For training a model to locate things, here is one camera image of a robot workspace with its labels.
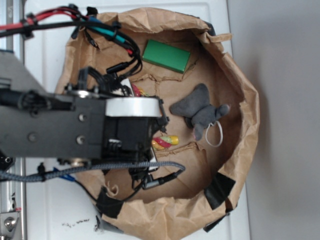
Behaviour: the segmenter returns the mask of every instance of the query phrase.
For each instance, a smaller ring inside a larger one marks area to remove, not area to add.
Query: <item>black tape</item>
[[[208,34],[210,35],[210,36],[215,36],[216,35],[216,31],[215,31],[215,28],[214,28],[214,26],[210,23],[210,22],[207,22],[207,21],[204,21],[207,25],[208,25],[208,27],[210,28],[210,30],[208,31]]]
[[[217,221],[214,221],[214,222],[208,224],[207,226],[205,226],[203,228],[203,230],[205,230],[207,233],[210,232],[212,229],[214,229],[215,226],[217,226],[225,218],[225,216],[226,215],[224,215],[223,217],[221,217]]]
[[[231,178],[217,173],[211,184],[204,189],[204,195],[212,210],[218,208],[229,196],[235,181]]]
[[[109,218],[116,219],[121,211],[123,202],[107,196],[107,189],[101,188],[99,197],[96,201],[98,210]]]

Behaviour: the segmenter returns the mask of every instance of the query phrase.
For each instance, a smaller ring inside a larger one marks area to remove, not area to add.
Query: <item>green block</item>
[[[162,42],[149,40],[142,59],[166,69],[183,74],[190,57],[190,52],[180,48],[164,44]]]

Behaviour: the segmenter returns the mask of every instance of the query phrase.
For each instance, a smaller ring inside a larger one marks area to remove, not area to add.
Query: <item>plush toy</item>
[[[199,141],[203,136],[204,129],[228,114],[230,107],[227,104],[218,108],[212,106],[207,86],[200,83],[192,93],[171,105],[170,111],[173,115],[185,117],[186,125],[193,128],[194,139]]]

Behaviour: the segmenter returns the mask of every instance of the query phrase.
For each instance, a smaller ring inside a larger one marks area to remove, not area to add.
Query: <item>wire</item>
[[[137,186],[137,188],[134,190],[134,192],[132,194],[130,194],[129,196],[127,196],[126,198],[124,198],[122,200],[118,200],[118,199],[113,198],[114,200],[118,200],[118,201],[115,203],[106,204],[106,203],[98,202],[98,199],[96,199],[81,182],[79,182],[77,180],[74,180],[74,182],[76,184],[78,184],[86,192],[86,194],[88,194],[88,196],[93,201],[95,201],[95,203],[98,205],[98,207],[108,207],[109,208],[109,207],[123,204],[124,202],[132,199],[142,189],[142,184],[140,184],[139,186]]]
[[[49,171],[43,174],[32,174],[28,176],[21,176],[16,174],[11,174],[6,171],[0,170],[1,181],[16,181],[16,182],[26,182],[26,183],[35,183],[43,182],[45,180],[50,180],[58,178],[64,175],[70,175],[74,173],[89,171],[89,170],[105,170],[105,169],[132,169],[132,168],[150,168],[150,167],[164,167],[164,166],[173,166],[181,169],[182,171],[186,170],[186,167],[182,164],[173,162],[173,161],[161,161],[161,162],[121,162],[121,163],[102,163],[93,165],[91,168],[85,166],[71,167],[61,171]]]
[[[41,25],[38,24],[38,22],[54,15],[66,15],[69,16],[73,21]],[[32,31],[71,26],[86,27],[92,32],[104,36],[108,41],[115,42],[128,52],[129,56],[132,57],[132,60],[129,62],[129,65],[132,65],[134,63],[135,65],[130,70],[118,77],[120,82],[123,79],[126,79],[134,74],[139,73],[142,70],[140,49],[138,45],[135,43],[135,41],[133,41],[126,34],[118,31],[118,26],[112,27],[102,23],[100,20],[96,19],[93,16],[82,15],[81,12],[74,5],[72,5],[71,7],[61,6],[57,8],[52,8],[42,11],[36,15],[27,16],[27,19],[24,21],[24,23],[19,22],[8,25],[0,25],[0,38],[15,34],[30,35]]]

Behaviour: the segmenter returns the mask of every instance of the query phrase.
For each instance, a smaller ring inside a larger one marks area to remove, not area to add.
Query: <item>white surface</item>
[[[257,87],[247,179],[253,240],[320,236],[320,1],[229,0],[233,56]]]
[[[158,3],[159,0],[143,2],[118,0],[117,3],[106,1],[77,1],[83,13],[85,7],[97,7],[99,12],[123,12],[138,7],[157,7],[201,17],[211,22],[217,34],[229,32],[227,4],[224,0],[176,0]],[[43,9],[65,5],[62,0],[26,1],[25,12],[39,12]],[[55,17],[56,20],[66,20],[64,17]],[[25,64],[36,79],[41,82],[49,92],[53,92],[57,80],[61,75],[65,45],[70,37],[72,28],[60,28],[49,31],[35,32],[35,38],[25,44]],[[224,44],[226,50],[231,52],[231,44]],[[35,172],[39,162],[43,159],[27,159],[27,174]],[[44,160],[47,169],[57,166],[55,159]],[[32,183],[27,185],[27,230],[30,240],[87,240],[87,239],[136,239],[124,234],[109,231],[94,231],[96,224],[96,211],[85,192],[74,183],[62,179],[54,179],[45,183]],[[249,240],[249,222],[247,198],[245,189],[242,191],[238,207],[230,216],[226,217],[217,227],[209,233],[202,229],[185,238],[193,239],[219,239],[219,240]]]

